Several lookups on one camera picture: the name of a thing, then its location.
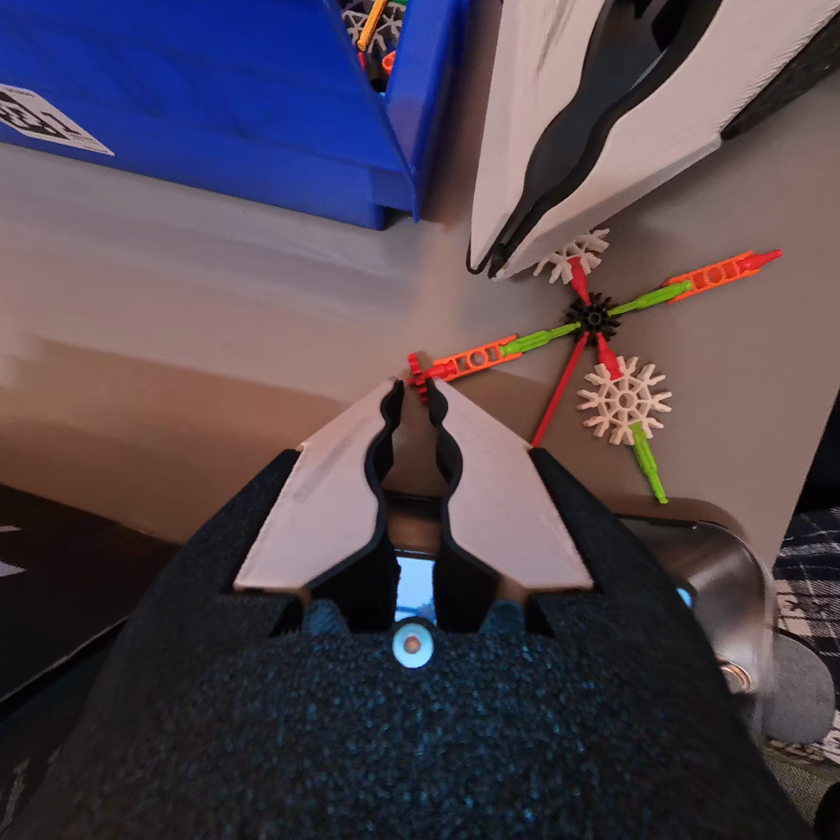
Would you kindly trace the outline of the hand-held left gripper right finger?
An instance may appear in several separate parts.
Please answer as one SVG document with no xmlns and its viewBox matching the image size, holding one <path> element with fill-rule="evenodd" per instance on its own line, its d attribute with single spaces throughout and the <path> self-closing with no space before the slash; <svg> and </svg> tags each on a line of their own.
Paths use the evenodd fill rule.
<svg viewBox="0 0 840 840">
<path fill-rule="evenodd" d="M 437 625 L 479 631 L 493 605 L 525 616 L 537 594 L 594 581 L 532 459 L 532 446 L 441 379 L 427 387 L 435 460 L 446 484 L 434 563 Z"/>
</svg>

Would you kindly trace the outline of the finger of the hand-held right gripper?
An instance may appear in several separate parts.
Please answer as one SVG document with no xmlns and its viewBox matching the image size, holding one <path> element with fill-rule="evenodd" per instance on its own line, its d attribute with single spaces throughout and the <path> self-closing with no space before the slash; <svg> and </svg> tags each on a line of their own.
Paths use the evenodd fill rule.
<svg viewBox="0 0 840 840">
<path fill-rule="evenodd" d="M 538 141 L 496 246 L 509 277 L 715 151 L 838 2 L 613 2 L 583 85 Z"/>
<path fill-rule="evenodd" d="M 472 274 L 486 267 L 513 222 L 537 143 L 581 89 L 612 5 L 503 2 L 471 211 Z"/>
</svg>

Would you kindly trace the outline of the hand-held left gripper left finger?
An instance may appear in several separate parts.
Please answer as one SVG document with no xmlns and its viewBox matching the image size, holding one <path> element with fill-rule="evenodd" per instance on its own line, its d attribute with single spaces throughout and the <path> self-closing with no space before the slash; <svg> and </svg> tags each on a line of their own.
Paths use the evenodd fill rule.
<svg viewBox="0 0 840 840">
<path fill-rule="evenodd" d="M 404 383 L 388 379 L 296 448 L 235 591 L 330 600 L 356 633 L 394 624 L 401 570 L 382 482 L 393 467 L 403 399 Z"/>
</svg>

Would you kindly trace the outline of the orange plastic connector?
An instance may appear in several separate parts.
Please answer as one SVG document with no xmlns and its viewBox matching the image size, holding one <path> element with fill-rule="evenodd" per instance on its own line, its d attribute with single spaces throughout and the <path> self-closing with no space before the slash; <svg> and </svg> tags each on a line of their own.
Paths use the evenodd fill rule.
<svg viewBox="0 0 840 840">
<path fill-rule="evenodd" d="M 475 348 L 472 348 L 468 351 L 463 351 L 460 353 L 454 353 L 452 355 L 446 356 L 444 358 L 438 359 L 434 364 L 446 363 L 448 360 L 453 360 L 457 365 L 457 375 L 449 380 L 451 382 L 453 380 L 457 380 L 460 378 L 464 378 L 468 375 L 472 375 L 474 373 L 479 373 L 483 371 L 487 371 L 494 367 L 497 367 L 501 364 L 505 364 L 507 362 L 515 361 L 523 356 L 523 353 L 519 356 L 507 357 L 503 358 L 499 353 L 499 344 L 506 343 L 510 341 L 512 338 L 517 337 L 516 333 L 509 335 L 503 339 L 494 340 L 488 343 L 483 343 Z"/>
<path fill-rule="evenodd" d="M 759 269 L 745 268 L 742 263 L 750 259 L 751 255 L 741 255 L 729 258 L 713 265 L 695 269 L 685 275 L 676 276 L 662 284 L 662 288 L 677 286 L 686 281 L 689 282 L 688 290 L 683 291 L 673 298 L 670 303 L 695 297 L 704 291 L 712 291 L 724 287 L 736 280 L 752 277 L 760 272 Z"/>
</svg>

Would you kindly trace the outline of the small red toothed connector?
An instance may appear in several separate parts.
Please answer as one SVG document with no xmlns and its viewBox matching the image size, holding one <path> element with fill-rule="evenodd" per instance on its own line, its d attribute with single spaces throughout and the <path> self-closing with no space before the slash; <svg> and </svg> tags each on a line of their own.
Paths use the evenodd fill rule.
<svg viewBox="0 0 840 840">
<path fill-rule="evenodd" d="M 436 366 L 432 365 L 424 370 L 416 353 L 409 353 L 406 359 L 411 373 L 411 377 L 407 382 L 416 389 L 421 403 L 427 405 L 427 380 L 435 375 Z"/>
</svg>

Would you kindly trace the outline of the pile of colourful toy pieces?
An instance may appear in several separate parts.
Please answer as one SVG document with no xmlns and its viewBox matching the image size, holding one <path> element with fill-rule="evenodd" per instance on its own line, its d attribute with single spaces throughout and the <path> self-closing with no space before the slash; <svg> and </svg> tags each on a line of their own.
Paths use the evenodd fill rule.
<svg viewBox="0 0 840 840">
<path fill-rule="evenodd" d="M 407 1 L 339 1 L 341 18 L 371 88 L 386 94 Z"/>
</svg>

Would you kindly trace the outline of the blue plastic bin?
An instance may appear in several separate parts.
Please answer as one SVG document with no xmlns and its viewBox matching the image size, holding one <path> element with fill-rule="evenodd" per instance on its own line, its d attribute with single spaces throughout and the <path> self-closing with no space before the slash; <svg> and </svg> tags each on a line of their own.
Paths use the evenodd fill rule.
<svg viewBox="0 0 840 840">
<path fill-rule="evenodd" d="M 382 230 L 419 221 L 468 2 L 408 2 L 384 93 L 342 2 L 2 2 L 2 143 Z"/>
</svg>

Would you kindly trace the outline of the long red plastic rod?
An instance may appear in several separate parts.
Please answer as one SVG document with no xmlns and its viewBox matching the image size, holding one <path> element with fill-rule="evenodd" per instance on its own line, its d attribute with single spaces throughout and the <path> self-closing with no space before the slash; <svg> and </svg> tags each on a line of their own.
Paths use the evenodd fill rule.
<svg viewBox="0 0 840 840">
<path fill-rule="evenodd" d="M 543 441 L 544 436 L 549 430 L 553 417 L 557 412 L 565 390 L 571 381 L 572 374 L 574 373 L 574 370 L 582 357 L 582 354 L 585 350 L 588 341 L 589 333 L 583 332 L 582 336 L 576 342 L 574 350 L 572 351 L 570 358 L 568 359 L 566 365 L 563 368 L 559 382 L 556 385 L 556 388 L 551 396 L 549 404 L 547 405 L 539 422 L 539 425 L 537 426 L 537 429 L 534 432 L 534 435 L 531 440 L 532 447 L 539 447 L 541 445 L 541 442 Z"/>
</svg>

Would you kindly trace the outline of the white snowflake connector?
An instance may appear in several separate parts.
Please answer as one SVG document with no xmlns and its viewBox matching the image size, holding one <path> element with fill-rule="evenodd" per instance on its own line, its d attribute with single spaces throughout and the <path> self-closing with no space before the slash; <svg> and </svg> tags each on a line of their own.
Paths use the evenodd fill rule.
<svg viewBox="0 0 840 840">
<path fill-rule="evenodd" d="M 637 357 L 618 356 L 618 376 L 613 379 L 605 364 L 585 376 L 587 386 L 577 392 L 577 410 L 583 427 L 594 438 L 613 446 L 635 445 L 636 432 L 649 440 L 664 427 L 662 416 L 671 412 L 672 393 L 665 389 L 665 374 L 654 363 Z"/>
<path fill-rule="evenodd" d="M 609 248 L 609 234 L 608 227 L 593 229 L 583 234 L 543 258 L 535 266 L 532 274 L 537 277 L 550 267 L 549 283 L 561 280 L 564 285 L 569 285 L 573 279 L 573 264 L 580 264 L 584 274 L 589 275 L 602 263 L 602 254 Z"/>
</svg>

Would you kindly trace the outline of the green plastic rod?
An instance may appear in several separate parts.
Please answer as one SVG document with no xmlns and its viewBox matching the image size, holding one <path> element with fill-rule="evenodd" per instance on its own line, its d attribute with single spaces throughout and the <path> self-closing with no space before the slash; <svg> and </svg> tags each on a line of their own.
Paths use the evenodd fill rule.
<svg viewBox="0 0 840 840">
<path fill-rule="evenodd" d="M 648 443 L 648 437 L 641 421 L 636 421 L 630 426 L 633 433 L 633 451 L 637 464 L 647 479 L 647 482 L 654 493 L 654 497 L 661 505 L 669 504 L 662 481 L 658 473 L 658 465 Z"/>
<path fill-rule="evenodd" d="M 500 343 L 499 353 L 503 358 L 519 356 L 520 354 L 541 348 L 558 338 L 576 333 L 580 328 L 580 322 L 570 322 L 556 329 L 540 330 L 529 335 L 517 336 L 506 343 Z"/>
<path fill-rule="evenodd" d="M 691 280 L 668 283 L 662 287 L 647 292 L 632 301 L 610 309 L 608 314 L 610 317 L 616 318 L 629 312 L 641 311 L 646 308 L 657 306 L 660 303 L 667 303 L 675 300 L 692 290 L 693 286 Z"/>
</svg>

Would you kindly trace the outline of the black hub connector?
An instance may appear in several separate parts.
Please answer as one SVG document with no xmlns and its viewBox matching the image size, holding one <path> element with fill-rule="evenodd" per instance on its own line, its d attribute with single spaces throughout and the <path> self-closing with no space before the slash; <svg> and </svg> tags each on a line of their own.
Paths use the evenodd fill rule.
<svg viewBox="0 0 840 840">
<path fill-rule="evenodd" d="M 619 319 L 610 315 L 612 306 L 612 300 L 604 297 L 601 292 L 590 293 L 588 304 L 580 298 L 576 299 L 565 313 L 567 322 L 580 324 L 578 329 L 572 332 L 574 338 L 579 340 L 583 333 L 587 333 L 589 344 L 595 346 L 597 335 L 600 333 L 606 342 L 610 342 L 621 326 Z"/>
</svg>

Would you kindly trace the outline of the round stand base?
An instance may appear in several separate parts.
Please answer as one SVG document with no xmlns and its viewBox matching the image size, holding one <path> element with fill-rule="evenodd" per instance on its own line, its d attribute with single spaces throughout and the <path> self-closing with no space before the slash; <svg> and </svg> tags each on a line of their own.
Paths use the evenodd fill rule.
<svg viewBox="0 0 840 840">
<path fill-rule="evenodd" d="M 778 631 L 773 636 L 773 684 L 763 708 L 763 733 L 782 742 L 822 741 L 833 727 L 832 674 L 811 645 Z"/>
</svg>

